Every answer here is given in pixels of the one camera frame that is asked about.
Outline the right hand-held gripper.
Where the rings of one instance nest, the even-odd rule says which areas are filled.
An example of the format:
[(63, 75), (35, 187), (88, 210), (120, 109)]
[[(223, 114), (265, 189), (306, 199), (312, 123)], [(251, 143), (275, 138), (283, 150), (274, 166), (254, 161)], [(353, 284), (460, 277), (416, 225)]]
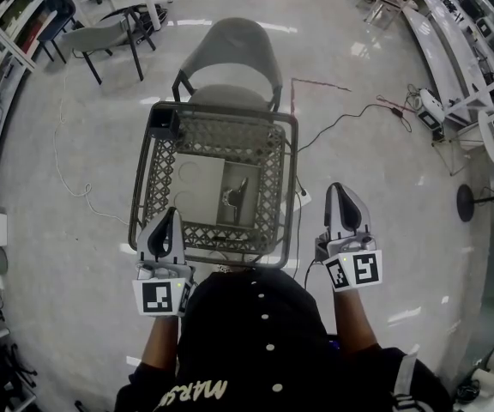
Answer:
[[(378, 285), (383, 281), (383, 255), (370, 234), (369, 210), (350, 188), (335, 182), (325, 196), (324, 226), (316, 239), (316, 261), (328, 272), (335, 293)], [(340, 238), (345, 229), (353, 236)]]

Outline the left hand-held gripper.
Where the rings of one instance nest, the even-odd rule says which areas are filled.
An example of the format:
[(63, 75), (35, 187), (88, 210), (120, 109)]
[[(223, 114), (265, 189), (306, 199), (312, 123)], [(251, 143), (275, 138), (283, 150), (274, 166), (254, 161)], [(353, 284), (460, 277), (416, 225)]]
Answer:
[(182, 317), (193, 288), (194, 269), (185, 265), (184, 230), (175, 207), (158, 213), (141, 231), (137, 240), (141, 260), (165, 259), (171, 264), (138, 264), (132, 282), (136, 306), (142, 316)]

